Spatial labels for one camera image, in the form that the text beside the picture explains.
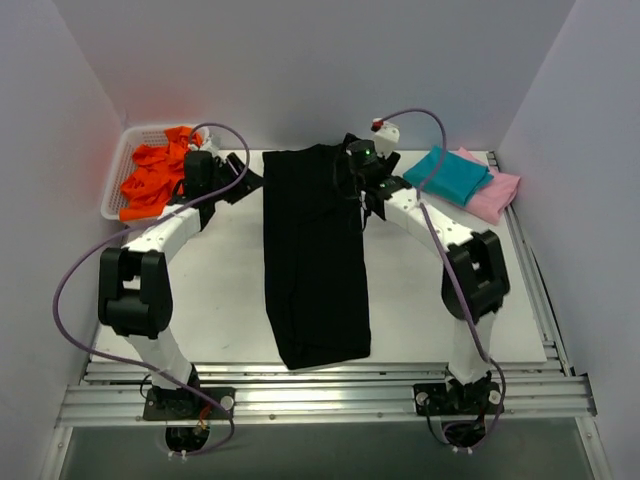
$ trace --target orange garment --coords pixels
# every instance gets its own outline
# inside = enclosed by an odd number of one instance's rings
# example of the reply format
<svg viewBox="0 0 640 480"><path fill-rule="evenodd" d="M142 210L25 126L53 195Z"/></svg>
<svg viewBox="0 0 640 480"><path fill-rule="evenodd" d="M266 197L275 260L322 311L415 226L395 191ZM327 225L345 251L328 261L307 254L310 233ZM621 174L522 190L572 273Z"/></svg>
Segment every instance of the orange garment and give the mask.
<svg viewBox="0 0 640 480"><path fill-rule="evenodd" d="M184 178L190 132L189 127L169 128L164 131L168 145L136 148L132 160L138 168L120 185L122 195L129 200L129 206L120 209L120 221L157 217L162 213L176 183ZM196 134L196 144L200 145L200 141Z"/></svg>

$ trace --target white plastic basket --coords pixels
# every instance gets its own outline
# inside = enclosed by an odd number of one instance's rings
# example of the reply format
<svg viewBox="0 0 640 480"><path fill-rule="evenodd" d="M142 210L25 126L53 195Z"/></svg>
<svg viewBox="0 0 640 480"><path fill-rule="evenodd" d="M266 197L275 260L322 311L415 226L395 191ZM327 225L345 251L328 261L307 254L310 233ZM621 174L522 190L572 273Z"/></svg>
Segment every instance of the white plastic basket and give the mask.
<svg viewBox="0 0 640 480"><path fill-rule="evenodd" d="M126 198L120 192L120 185L133 173L136 165L132 155L140 145L160 147L167 145L164 131L176 125L146 125L144 127L132 127L125 130L118 142L118 148L111 162L111 170L107 177L107 184L102 197L100 213L107 220L119 220L120 209L129 205ZM198 131L202 138L209 136L209 130L205 127Z"/></svg>

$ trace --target white tabletop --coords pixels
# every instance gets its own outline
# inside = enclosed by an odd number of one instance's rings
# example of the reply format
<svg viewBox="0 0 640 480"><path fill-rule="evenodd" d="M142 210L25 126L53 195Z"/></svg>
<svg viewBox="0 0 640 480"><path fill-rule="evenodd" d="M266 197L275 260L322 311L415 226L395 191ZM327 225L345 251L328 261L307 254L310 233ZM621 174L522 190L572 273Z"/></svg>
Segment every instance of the white tabletop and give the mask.
<svg viewBox="0 0 640 480"><path fill-rule="evenodd" d="M426 152L403 151L394 173ZM474 152L486 161L485 152ZM262 151L251 168L262 174ZM500 362L546 360L534 312L506 221L496 226L427 196L458 223L499 235L511 281L493 328L491 354ZM262 189L235 205L219 203L203 232L169 265L174 300L171 329L193 362L281 362L265 312L262 248ZM440 299L442 265L424 246L392 224L371 217L365 231L369 285L371 356L360 363L446 363L453 342L453 317ZM96 348L138 358L110 328L101 327Z"/></svg>

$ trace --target blue cloth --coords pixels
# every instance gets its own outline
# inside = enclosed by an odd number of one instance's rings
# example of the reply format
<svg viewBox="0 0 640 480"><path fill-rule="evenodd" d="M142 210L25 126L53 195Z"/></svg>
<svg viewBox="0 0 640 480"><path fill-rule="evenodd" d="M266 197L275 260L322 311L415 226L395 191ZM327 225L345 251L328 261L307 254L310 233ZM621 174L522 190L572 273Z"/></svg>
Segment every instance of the blue cloth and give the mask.
<svg viewBox="0 0 640 480"><path fill-rule="evenodd" d="M433 147L427 156L407 170L404 179L418 188L440 161L441 152L440 147ZM471 197L492 179L488 167L447 152L442 167L423 190L465 207Z"/></svg>

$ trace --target black pants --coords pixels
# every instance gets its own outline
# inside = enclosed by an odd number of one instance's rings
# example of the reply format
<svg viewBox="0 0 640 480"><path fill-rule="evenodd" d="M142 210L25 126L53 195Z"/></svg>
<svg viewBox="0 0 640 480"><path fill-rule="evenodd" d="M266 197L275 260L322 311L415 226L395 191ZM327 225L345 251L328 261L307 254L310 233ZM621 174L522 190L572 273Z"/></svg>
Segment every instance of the black pants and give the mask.
<svg viewBox="0 0 640 480"><path fill-rule="evenodd" d="M359 203L338 194L340 146L264 153L267 314L289 369L369 356Z"/></svg>

